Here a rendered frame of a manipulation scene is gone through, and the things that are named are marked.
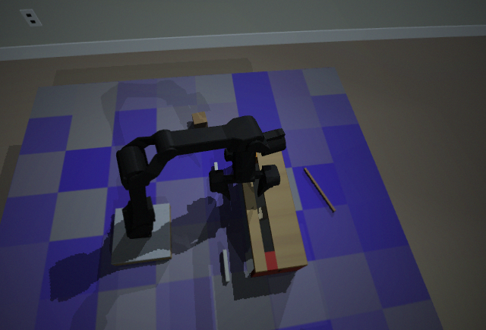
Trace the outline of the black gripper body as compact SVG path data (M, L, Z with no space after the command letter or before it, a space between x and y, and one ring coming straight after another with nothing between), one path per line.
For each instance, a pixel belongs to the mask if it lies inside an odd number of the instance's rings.
M278 186L280 184L280 175L276 165L262 165L262 169L255 171L255 163L251 165L238 165L233 160L233 173L224 175L223 170L209 172L210 191L221 192L226 189L227 184L241 184L255 182L255 179L261 179L267 186Z

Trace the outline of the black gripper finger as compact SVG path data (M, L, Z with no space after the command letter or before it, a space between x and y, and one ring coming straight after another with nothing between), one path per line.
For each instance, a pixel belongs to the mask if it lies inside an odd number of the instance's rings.
M221 193L222 195L224 195L228 200L230 200L230 193L229 193L229 187L228 187L228 184L226 185L226 189L224 191L221 191L221 192L217 192L217 193Z
M271 186L271 187L273 187L273 186ZM265 191L267 191L271 187L269 187L266 184L264 184L264 182L262 181L262 178L259 179L259 184L258 184L258 189L257 189L257 196L260 197Z

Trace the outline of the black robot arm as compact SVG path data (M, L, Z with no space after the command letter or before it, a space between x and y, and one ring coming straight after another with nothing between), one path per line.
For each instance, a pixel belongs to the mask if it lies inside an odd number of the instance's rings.
M286 149L282 128L262 133L250 115L233 118L229 123L187 130L159 130L150 137L137 137L117 151L121 184L129 190L130 201L122 209L127 237L151 237L156 221L151 196L146 186L158 177L166 163L176 156L225 149L224 158L238 165L251 165L256 152L266 156ZM155 145L157 154L147 163L144 148ZM150 235L150 236L149 236Z

